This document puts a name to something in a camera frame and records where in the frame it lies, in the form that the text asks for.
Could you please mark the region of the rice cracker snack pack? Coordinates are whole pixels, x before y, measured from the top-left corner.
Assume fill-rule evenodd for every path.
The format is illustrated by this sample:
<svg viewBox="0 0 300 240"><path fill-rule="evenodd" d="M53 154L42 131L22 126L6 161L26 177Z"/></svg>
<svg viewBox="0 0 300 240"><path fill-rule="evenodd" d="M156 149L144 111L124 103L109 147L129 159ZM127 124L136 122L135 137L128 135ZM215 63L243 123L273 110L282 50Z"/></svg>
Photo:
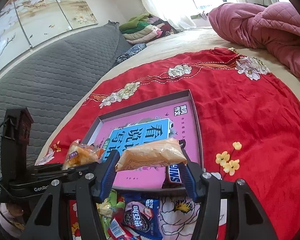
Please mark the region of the rice cracker snack pack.
<svg viewBox="0 0 300 240"><path fill-rule="evenodd" d="M62 170L98 162L103 153L102 148L82 144L79 140L75 140L68 149Z"/></svg>

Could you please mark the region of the green milk candy pack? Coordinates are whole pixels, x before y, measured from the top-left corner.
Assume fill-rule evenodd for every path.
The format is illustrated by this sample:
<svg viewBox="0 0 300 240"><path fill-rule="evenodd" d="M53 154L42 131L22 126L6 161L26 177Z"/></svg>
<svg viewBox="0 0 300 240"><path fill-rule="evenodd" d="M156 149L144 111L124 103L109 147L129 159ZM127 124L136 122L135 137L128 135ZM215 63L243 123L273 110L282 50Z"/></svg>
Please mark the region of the green milk candy pack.
<svg viewBox="0 0 300 240"><path fill-rule="evenodd" d="M115 190L111 190L109 196L102 202L97 204L100 220L103 225L110 226L110 222L115 218L118 222L123 221L125 212L125 199Z"/></svg>

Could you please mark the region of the red wafer snack bar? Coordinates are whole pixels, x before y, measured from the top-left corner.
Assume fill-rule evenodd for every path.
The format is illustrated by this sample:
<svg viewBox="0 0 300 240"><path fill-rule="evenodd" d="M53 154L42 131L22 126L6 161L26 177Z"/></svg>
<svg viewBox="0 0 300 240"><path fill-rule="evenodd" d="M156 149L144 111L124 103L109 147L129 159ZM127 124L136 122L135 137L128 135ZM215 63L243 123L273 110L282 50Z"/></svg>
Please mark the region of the red wafer snack bar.
<svg viewBox="0 0 300 240"><path fill-rule="evenodd" d="M108 228L108 234L115 240L135 240L135 237L113 218Z"/></svg>

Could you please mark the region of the Snickers chocolate bar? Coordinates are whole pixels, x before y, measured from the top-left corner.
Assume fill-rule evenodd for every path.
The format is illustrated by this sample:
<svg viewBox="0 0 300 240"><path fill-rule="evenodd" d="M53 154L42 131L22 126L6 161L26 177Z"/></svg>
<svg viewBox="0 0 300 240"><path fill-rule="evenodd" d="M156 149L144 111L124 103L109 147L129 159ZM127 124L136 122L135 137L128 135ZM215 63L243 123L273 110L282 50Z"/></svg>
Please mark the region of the Snickers chocolate bar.
<svg viewBox="0 0 300 240"><path fill-rule="evenodd" d="M179 140L175 138L168 138L165 140L165 144L168 147L168 161L169 166L166 166L165 170L165 180L162 184L163 189L170 189L181 187L181 176L178 168L178 164L182 162L187 162L184 154L183 147L185 140Z"/></svg>

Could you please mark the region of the blue Oreo cookie pack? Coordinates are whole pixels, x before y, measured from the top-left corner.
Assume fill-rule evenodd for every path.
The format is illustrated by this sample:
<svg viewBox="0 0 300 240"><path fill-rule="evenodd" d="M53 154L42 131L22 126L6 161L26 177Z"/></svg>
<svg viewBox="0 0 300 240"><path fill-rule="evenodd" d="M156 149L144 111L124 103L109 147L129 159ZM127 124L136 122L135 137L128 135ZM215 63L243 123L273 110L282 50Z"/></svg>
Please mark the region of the blue Oreo cookie pack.
<svg viewBox="0 0 300 240"><path fill-rule="evenodd" d="M125 200L123 225L147 239L162 239L159 230L159 199L136 192L124 193L122 197Z"/></svg>

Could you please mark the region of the orange wafer biscuit pack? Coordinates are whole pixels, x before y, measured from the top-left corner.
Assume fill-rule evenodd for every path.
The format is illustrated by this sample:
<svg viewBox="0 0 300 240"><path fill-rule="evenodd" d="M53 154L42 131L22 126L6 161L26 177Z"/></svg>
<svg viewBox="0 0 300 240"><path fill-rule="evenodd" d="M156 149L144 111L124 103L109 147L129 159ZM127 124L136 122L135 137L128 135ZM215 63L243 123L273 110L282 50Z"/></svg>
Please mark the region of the orange wafer biscuit pack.
<svg viewBox="0 0 300 240"><path fill-rule="evenodd" d="M166 167L187 164L179 141L174 138L136 145L123 151L115 171L137 170L141 167Z"/></svg>

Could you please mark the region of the red floral cloth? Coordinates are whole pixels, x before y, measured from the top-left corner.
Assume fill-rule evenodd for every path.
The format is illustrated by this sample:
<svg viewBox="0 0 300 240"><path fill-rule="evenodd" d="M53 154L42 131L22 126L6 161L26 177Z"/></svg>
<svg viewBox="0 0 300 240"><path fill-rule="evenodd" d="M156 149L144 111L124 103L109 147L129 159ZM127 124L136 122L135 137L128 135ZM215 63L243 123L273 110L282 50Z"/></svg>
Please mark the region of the red floral cloth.
<svg viewBox="0 0 300 240"><path fill-rule="evenodd" d="M125 61L74 107L42 152L53 150L59 162L99 114L189 89L207 168L215 171L215 156L240 142L232 154L239 170L227 179L248 181L280 239L300 239L300 101L271 73L239 73L238 59L233 51L215 48L137 66Z"/></svg>

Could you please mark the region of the dark patterned pillow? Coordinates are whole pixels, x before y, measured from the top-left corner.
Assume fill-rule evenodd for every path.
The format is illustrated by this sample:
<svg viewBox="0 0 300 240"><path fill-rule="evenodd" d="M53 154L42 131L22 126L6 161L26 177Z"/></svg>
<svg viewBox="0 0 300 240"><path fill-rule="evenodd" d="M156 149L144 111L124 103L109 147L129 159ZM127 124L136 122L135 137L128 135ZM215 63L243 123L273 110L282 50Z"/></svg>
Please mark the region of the dark patterned pillow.
<svg viewBox="0 0 300 240"><path fill-rule="evenodd" d="M136 55L139 52L141 52L142 50L144 50L146 47L147 46L145 43L135 44L134 46L129 48L125 53L121 54L120 56L118 56L116 58L116 64L120 64L120 63L126 61L127 59L133 57L134 55Z"/></svg>

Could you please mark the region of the folded clothes stack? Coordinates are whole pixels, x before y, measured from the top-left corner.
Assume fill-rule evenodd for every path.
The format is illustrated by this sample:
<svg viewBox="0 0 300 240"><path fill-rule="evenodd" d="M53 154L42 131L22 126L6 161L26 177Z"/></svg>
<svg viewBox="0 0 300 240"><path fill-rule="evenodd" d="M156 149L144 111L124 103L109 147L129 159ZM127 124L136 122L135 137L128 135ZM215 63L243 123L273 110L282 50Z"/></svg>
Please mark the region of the folded clothes stack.
<svg viewBox="0 0 300 240"><path fill-rule="evenodd" d="M119 29L130 44L148 43L180 32L167 21L149 13L131 18L128 22L120 25Z"/></svg>

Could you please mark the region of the beige bed sheet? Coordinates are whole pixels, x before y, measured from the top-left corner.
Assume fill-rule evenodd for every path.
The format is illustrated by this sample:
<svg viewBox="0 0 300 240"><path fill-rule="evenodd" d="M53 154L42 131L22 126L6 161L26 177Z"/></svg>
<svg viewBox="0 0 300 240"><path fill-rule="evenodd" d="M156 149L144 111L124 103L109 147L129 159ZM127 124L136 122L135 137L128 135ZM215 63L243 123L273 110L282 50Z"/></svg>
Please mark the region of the beige bed sheet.
<svg viewBox="0 0 300 240"><path fill-rule="evenodd" d="M54 130L52 135L47 139L44 144L39 156L37 157L35 164L37 165L42 158L47 154L50 144L53 139L61 131L61 129L71 120L82 103L88 98L88 96L104 81L111 80L114 77L128 71L129 69L135 68L145 63L153 61L163 60L169 57L181 53L197 52L205 49L212 49L215 47L223 48L235 48L239 53L251 57L260 59L270 71L285 85L293 91L295 96L300 101L300 79L295 77L286 66L282 65L273 55L263 49L251 49L239 46L228 42L215 33L215 31L208 27L200 27L190 29L179 34L174 34L159 40L149 42L147 48L131 59L117 65L105 74L95 85L90 89L89 92L69 111L67 116L61 121L58 127Z"/></svg>

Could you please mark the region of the pink quilted blanket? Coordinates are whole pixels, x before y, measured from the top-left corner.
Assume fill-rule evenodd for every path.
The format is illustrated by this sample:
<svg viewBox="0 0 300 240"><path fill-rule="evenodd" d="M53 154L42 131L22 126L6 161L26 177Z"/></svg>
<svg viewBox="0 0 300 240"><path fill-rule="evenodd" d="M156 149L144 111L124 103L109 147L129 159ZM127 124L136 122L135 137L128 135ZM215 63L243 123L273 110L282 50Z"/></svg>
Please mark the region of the pink quilted blanket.
<svg viewBox="0 0 300 240"><path fill-rule="evenodd" d="M247 48L266 49L300 78L300 14L289 2L267 7L224 3L208 13L214 31Z"/></svg>

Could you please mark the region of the wall painting panels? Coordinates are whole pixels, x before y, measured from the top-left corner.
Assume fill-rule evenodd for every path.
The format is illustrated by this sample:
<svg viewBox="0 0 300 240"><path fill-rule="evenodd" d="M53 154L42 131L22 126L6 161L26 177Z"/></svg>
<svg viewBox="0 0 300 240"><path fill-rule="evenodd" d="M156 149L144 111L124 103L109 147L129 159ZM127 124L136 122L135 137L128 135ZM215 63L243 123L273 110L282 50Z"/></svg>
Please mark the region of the wall painting panels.
<svg viewBox="0 0 300 240"><path fill-rule="evenodd" d="M97 23L86 0L9 0L0 11L0 71L51 38Z"/></svg>

